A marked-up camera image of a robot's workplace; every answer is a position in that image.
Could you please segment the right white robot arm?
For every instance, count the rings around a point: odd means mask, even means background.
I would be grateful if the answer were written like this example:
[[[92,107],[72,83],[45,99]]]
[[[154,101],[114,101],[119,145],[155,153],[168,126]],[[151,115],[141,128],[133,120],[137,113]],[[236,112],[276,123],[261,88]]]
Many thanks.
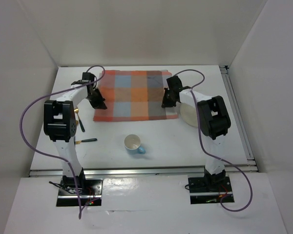
[[[231,127],[230,117],[221,96],[207,96],[183,86],[178,76],[167,78],[162,107],[175,107],[181,103],[180,113],[185,122],[196,119],[199,142],[208,156],[204,166],[203,181],[197,185],[198,191],[214,192],[226,177],[224,165],[224,140]]]

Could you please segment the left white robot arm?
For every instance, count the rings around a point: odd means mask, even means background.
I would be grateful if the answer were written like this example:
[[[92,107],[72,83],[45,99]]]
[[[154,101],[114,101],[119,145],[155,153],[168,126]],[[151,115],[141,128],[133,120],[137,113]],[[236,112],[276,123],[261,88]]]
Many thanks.
[[[44,133],[56,146],[59,157],[64,159],[62,185],[77,195],[85,192],[87,183],[75,149],[75,108],[82,100],[87,99],[93,109],[107,109],[105,99],[94,81],[94,74],[84,72],[81,80],[71,84],[72,90],[66,91],[56,100],[47,100],[44,103]]]

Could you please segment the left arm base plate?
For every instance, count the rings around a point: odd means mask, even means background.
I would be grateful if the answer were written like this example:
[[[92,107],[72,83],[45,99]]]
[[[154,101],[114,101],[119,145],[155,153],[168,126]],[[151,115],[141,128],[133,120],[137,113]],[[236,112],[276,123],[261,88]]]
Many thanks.
[[[77,207],[78,199],[75,187],[65,188],[62,184],[56,184],[58,190],[57,207]],[[102,205],[103,179],[87,179],[85,188],[79,188],[81,206],[87,204],[88,207]]]

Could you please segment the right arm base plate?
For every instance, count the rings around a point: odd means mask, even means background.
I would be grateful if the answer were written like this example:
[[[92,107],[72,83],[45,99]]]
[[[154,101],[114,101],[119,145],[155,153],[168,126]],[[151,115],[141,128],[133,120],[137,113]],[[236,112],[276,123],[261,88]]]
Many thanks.
[[[191,204],[213,204],[233,203],[234,196],[232,192],[230,178],[227,176],[220,184],[208,187],[202,177],[189,177],[188,184],[184,186],[189,191]]]

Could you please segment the orange blue checkered cloth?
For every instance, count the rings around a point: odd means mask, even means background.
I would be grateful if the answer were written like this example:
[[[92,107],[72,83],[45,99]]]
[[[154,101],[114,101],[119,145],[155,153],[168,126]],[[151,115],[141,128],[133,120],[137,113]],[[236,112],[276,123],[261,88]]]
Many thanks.
[[[98,88],[107,109],[94,112],[95,122],[149,121],[178,118],[174,108],[163,108],[166,79],[172,74],[160,71],[107,70]]]

